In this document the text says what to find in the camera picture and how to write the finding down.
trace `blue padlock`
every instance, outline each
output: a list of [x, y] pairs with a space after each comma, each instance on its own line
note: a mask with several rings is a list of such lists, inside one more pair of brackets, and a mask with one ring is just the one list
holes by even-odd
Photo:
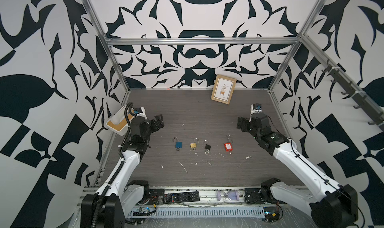
[[175, 141], [176, 139], [176, 151], [179, 151], [181, 149], [181, 147], [183, 146], [183, 143], [181, 141], [179, 141], [179, 139], [177, 137], [174, 137], [173, 140], [172, 140], [172, 143]]

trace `padlock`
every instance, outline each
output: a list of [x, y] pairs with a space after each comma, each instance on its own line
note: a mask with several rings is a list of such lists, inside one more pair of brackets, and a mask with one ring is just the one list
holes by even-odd
[[205, 142], [207, 142], [207, 144], [205, 145], [205, 154], [208, 155], [209, 151], [211, 150], [211, 146], [208, 144], [208, 140], [204, 140], [204, 143]]
[[176, 139], [175, 148], [176, 148], [176, 151], [179, 151], [181, 149], [181, 147], [183, 146], [183, 143], [181, 141], [179, 141], [179, 139], [177, 137], [174, 137], [172, 139], [172, 143], [175, 141], [175, 139]]
[[196, 147], [197, 147], [197, 145], [196, 145], [196, 143], [195, 143], [195, 140], [197, 140], [197, 142], [199, 142], [199, 139], [197, 139], [197, 138], [193, 139], [193, 143], [191, 143], [191, 148], [192, 148], [193, 150], [195, 150]]
[[227, 140], [228, 140], [228, 142], [224, 143], [225, 151], [229, 151], [229, 154], [232, 155], [231, 151], [233, 150], [233, 148], [232, 148], [232, 144], [231, 144], [231, 142], [232, 142], [231, 135], [227, 135]]

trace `white stain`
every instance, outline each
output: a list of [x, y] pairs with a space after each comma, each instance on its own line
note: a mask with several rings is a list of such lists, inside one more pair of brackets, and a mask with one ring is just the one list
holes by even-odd
[[185, 172], [188, 174], [188, 171], [185, 169], [185, 167], [183, 166], [183, 164], [181, 162], [179, 162], [180, 165], [184, 168]]

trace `black and white wall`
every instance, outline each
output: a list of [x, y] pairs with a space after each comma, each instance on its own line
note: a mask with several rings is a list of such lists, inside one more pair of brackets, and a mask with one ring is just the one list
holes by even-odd
[[1, 226], [55, 228], [93, 185], [125, 91], [80, 0], [0, 0], [0, 34]]
[[[110, 38], [296, 36], [316, 0], [91, 0]], [[288, 45], [115, 47], [132, 88], [269, 86]]]
[[[384, 107], [384, 0], [328, 0], [309, 35]], [[274, 90], [305, 157], [358, 192], [364, 227], [384, 225], [384, 133], [303, 45]], [[362, 225], [359, 215], [357, 224]]]
[[290, 44], [114, 46], [131, 88], [213, 87], [216, 75], [236, 87], [267, 88]]

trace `remote control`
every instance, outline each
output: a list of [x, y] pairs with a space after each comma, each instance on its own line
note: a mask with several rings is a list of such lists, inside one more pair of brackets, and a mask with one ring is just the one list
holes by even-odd
[[164, 204], [198, 201], [200, 201], [199, 192], [182, 192], [164, 195]]

